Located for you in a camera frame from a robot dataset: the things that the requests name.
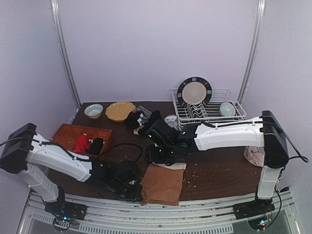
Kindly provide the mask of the tan brown boxer underwear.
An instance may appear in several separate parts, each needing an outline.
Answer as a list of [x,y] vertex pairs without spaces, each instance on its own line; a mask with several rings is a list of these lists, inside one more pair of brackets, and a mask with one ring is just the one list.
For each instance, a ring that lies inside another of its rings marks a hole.
[[187,164],[150,164],[141,181],[141,205],[160,204],[177,206]]

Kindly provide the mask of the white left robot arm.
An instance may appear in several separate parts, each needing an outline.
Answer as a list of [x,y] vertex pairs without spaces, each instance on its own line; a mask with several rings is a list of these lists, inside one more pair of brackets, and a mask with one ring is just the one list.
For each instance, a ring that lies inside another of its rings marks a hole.
[[71,213],[79,214],[84,209],[77,210],[74,203],[67,202],[62,187],[50,181],[39,166],[66,174],[99,191],[108,189],[120,200],[141,201],[141,171],[135,161],[110,164],[98,157],[72,153],[62,145],[46,140],[36,128],[36,125],[27,123],[1,143],[4,149],[0,167],[19,175],[38,193],[47,212],[68,218]]

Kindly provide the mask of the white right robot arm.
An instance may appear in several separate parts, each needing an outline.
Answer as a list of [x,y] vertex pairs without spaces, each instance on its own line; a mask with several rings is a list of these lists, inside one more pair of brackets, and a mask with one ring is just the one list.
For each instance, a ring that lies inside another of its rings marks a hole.
[[233,206],[236,219],[274,211],[273,194],[282,168],[289,162],[286,134],[271,111],[260,117],[229,123],[187,124],[181,130],[157,120],[145,134],[153,143],[146,147],[148,163],[173,165],[189,153],[215,148],[254,146],[264,149],[264,164],[255,199]]

